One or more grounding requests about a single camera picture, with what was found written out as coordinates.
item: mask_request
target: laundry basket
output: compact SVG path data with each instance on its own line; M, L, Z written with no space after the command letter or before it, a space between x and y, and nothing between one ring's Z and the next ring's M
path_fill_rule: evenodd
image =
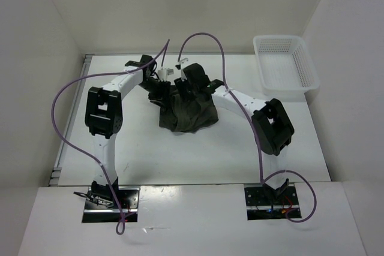
M256 36L253 46L265 94L297 95L319 87L319 78L301 37Z

